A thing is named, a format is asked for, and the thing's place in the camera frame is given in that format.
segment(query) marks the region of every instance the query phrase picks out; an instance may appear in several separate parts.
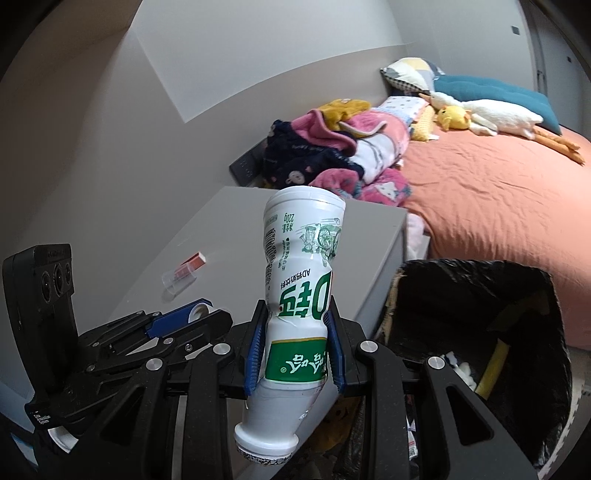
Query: yellow clothing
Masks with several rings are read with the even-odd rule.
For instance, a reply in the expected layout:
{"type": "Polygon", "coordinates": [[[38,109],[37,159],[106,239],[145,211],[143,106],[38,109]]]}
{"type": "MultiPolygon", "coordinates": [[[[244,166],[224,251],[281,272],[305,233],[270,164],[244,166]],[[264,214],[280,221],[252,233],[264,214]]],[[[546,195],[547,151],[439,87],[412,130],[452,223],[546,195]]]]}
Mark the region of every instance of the yellow clothing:
{"type": "Polygon", "coordinates": [[[365,100],[351,100],[348,98],[333,100],[326,105],[319,106],[322,112],[326,128],[332,131],[341,130],[339,122],[346,122],[358,113],[365,112],[371,108],[371,103],[365,100]]]}

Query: navy blue clothing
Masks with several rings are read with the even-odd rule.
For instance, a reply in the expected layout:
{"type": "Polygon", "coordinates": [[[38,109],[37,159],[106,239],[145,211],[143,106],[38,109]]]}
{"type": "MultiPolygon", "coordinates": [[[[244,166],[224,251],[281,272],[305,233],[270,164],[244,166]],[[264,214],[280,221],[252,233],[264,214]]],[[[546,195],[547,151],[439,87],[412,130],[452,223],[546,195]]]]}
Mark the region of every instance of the navy blue clothing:
{"type": "Polygon", "coordinates": [[[276,189],[308,185],[329,168],[355,170],[359,178],[363,168],[336,148],[313,145],[295,133],[289,122],[276,120],[267,137],[263,155],[263,177],[276,189]]]}

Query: blue gripper pad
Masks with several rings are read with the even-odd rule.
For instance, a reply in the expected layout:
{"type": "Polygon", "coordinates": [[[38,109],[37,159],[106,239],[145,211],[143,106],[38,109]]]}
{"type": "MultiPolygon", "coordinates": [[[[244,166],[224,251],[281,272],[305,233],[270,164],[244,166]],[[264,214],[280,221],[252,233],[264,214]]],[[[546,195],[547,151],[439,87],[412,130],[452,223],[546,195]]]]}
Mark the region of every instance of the blue gripper pad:
{"type": "Polygon", "coordinates": [[[252,335],[251,346],[244,362],[244,392],[250,397],[258,383],[261,372],[262,356],[265,352],[265,340],[267,338],[267,322],[258,322],[252,335]]]}
{"type": "Polygon", "coordinates": [[[328,329],[326,349],[329,354],[330,369],[333,374],[333,383],[336,385],[339,393],[342,393],[346,387],[345,380],[345,355],[339,341],[339,335],[336,331],[335,318],[329,310],[324,314],[324,324],[328,329]]]}
{"type": "Polygon", "coordinates": [[[193,310],[193,307],[199,303],[206,303],[210,307],[213,307],[212,303],[206,299],[195,300],[191,303],[173,310],[172,312],[165,313],[158,319],[152,322],[152,326],[146,330],[148,337],[165,337],[173,332],[176,332],[179,328],[183,328],[189,323],[189,313],[193,310]]]}

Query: plush duck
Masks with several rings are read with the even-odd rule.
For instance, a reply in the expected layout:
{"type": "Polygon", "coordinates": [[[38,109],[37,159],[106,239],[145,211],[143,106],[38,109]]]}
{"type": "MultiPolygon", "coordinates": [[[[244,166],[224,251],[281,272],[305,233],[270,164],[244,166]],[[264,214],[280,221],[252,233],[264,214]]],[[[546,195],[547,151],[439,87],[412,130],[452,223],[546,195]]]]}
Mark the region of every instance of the plush duck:
{"type": "Polygon", "coordinates": [[[468,130],[471,123],[470,114],[470,110],[464,110],[461,106],[446,105],[437,113],[437,121],[445,132],[450,128],[468,130]]]}

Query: patterned pillow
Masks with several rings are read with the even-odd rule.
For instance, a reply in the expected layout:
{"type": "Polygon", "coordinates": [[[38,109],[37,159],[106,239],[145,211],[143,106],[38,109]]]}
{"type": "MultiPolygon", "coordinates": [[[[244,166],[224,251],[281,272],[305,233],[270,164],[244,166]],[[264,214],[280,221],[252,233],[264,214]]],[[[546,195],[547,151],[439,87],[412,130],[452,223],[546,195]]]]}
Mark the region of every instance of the patterned pillow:
{"type": "Polygon", "coordinates": [[[434,90],[435,78],[444,75],[435,64],[417,57],[400,59],[380,71],[394,88],[403,92],[426,94],[434,90]]]}
{"type": "Polygon", "coordinates": [[[373,110],[397,116],[408,127],[412,122],[419,118],[427,105],[428,103],[419,97],[391,96],[379,107],[376,107],[373,110]]]}

